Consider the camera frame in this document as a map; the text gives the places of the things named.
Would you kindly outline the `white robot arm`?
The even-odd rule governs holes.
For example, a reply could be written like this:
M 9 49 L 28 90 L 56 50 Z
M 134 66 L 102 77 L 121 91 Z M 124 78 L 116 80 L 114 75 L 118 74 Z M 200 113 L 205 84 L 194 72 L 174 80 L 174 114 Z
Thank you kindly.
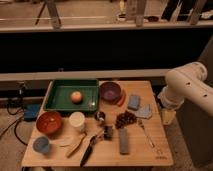
M 167 109 L 177 110 L 185 99 L 190 100 L 213 117 L 213 88 L 205 84 L 207 69 L 201 62 L 192 62 L 169 70 L 166 86 L 158 99 Z

